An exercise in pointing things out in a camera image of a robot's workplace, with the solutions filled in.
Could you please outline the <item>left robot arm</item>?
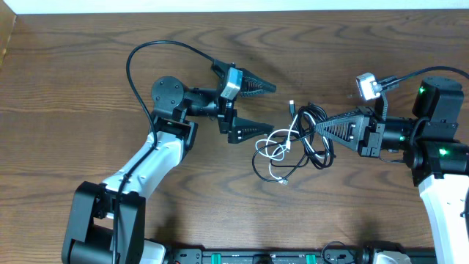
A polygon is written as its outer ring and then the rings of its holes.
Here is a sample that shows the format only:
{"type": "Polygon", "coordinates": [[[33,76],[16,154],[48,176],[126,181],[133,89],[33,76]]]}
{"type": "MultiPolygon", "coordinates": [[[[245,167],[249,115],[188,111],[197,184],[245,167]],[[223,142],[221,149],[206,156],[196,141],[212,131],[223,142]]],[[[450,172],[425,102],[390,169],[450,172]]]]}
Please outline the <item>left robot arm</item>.
{"type": "Polygon", "coordinates": [[[188,154],[198,125],[190,116],[217,119],[230,144],[270,133],[272,125],[238,117],[236,98],[274,93],[252,72],[215,60],[215,89],[187,87],[173,76],[152,86],[151,127],[142,148],[102,183],[77,187],[62,247],[63,263],[164,263],[166,247],[144,237],[146,201],[188,154]]]}

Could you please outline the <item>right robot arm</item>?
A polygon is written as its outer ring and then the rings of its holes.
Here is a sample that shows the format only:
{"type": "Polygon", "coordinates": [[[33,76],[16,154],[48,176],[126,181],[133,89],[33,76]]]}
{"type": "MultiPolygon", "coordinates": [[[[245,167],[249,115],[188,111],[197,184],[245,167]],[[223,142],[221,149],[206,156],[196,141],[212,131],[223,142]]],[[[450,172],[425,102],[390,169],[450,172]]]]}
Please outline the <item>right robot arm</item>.
{"type": "Polygon", "coordinates": [[[468,146],[454,136],[462,108],[462,85],[449,78],[423,79],[413,106],[413,118],[388,116],[385,94],[399,78],[381,80],[371,73],[356,78],[361,96],[374,107],[329,117],[314,126],[326,139],[379,158],[382,150],[402,152],[401,162],[412,172],[413,184],[429,217],[438,263],[468,262],[468,146]]]}

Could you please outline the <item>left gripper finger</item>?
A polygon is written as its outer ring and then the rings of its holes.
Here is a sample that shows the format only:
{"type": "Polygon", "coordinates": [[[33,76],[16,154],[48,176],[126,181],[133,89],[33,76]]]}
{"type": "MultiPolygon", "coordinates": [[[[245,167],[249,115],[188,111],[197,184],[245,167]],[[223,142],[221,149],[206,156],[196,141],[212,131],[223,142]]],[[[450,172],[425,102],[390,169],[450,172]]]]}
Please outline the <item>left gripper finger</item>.
{"type": "Polygon", "coordinates": [[[266,93],[276,92],[276,85],[263,80],[245,68],[240,68],[243,74],[240,88],[242,97],[253,97],[266,93]]]}
{"type": "Polygon", "coordinates": [[[255,136],[270,134],[274,127],[267,123],[234,117],[228,132],[228,143],[239,144],[255,136]]]}

